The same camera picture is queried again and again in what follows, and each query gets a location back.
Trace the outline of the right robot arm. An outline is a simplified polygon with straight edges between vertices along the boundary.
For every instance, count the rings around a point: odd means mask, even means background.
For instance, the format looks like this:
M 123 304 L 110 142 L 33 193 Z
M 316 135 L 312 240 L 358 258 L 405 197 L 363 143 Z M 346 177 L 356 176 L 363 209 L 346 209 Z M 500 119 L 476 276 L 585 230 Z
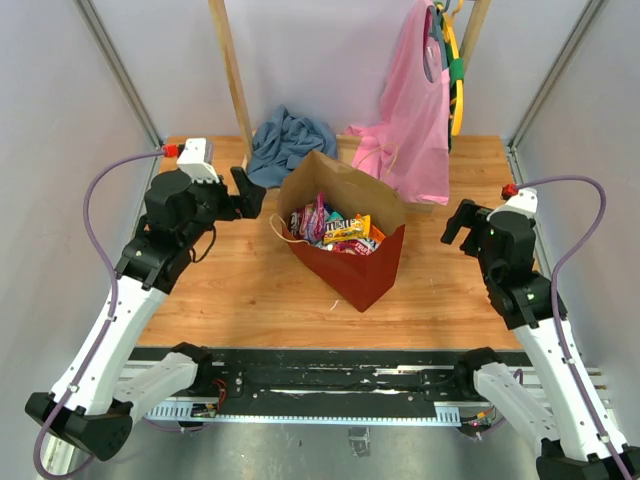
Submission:
M 541 479 L 636 479 L 639 450 L 606 411 L 575 345 L 564 305 L 551 282 L 534 269 L 533 191 L 496 209 L 463 200 L 441 240 L 462 228 L 460 249 L 477 258 L 488 297 L 524 348 L 546 400 L 537 400 L 489 347 L 464 353 L 453 387 L 466 400 L 486 399 L 528 443 Z

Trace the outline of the orange Fox's fruits bag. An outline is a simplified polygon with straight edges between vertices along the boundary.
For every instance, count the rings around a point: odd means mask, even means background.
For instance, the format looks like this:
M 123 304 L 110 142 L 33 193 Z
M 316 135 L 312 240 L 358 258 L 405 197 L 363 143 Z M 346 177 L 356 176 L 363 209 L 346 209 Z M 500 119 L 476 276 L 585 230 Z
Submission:
M 386 238 L 385 234 L 374 225 L 370 215 L 358 214 L 356 220 L 364 227 L 362 239 L 366 239 L 375 245 L 380 245 L 384 241 Z

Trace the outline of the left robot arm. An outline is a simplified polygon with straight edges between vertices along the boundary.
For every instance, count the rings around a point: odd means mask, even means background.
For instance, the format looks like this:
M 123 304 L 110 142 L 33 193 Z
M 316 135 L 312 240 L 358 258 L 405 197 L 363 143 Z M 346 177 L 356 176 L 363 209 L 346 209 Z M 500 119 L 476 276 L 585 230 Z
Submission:
M 180 391 L 200 396 L 214 384 L 211 353 L 182 342 L 155 366 L 123 382 L 121 372 L 142 330 L 196 262 L 195 244 L 218 221 L 255 219 L 265 188 L 234 167 L 238 188 L 220 179 L 195 180 L 181 169 L 157 175 L 144 195 L 145 212 L 116 264 L 111 288 L 96 323 L 59 381 L 34 392 L 25 411 L 55 436 L 106 461 L 127 441 L 133 426 Z

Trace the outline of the yellow M&M's packet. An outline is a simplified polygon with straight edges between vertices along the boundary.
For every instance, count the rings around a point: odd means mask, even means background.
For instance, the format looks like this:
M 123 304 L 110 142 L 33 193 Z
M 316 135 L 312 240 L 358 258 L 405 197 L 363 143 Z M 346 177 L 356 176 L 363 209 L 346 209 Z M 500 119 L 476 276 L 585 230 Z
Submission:
M 365 217 L 335 220 L 326 224 L 323 244 L 364 238 L 369 234 L 369 220 Z

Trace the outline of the brown red paper bag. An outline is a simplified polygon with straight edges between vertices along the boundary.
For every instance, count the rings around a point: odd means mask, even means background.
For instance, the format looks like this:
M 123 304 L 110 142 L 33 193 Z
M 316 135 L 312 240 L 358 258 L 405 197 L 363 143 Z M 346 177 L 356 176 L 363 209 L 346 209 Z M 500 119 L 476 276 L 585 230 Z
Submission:
M 371 220 L 386 236 L 380 245 L 366 239 L 323 244 L 296 240 L 289 232 L 292 212 L 324 193 L 327 223 Z M 311 151 L 283 181 L 276 213 L 269 220 L 276 235 L 312 272 L 356 310 L 366 311 L 393 287 L 405 233 L 404 202 L 382 181 L 339 160 Z

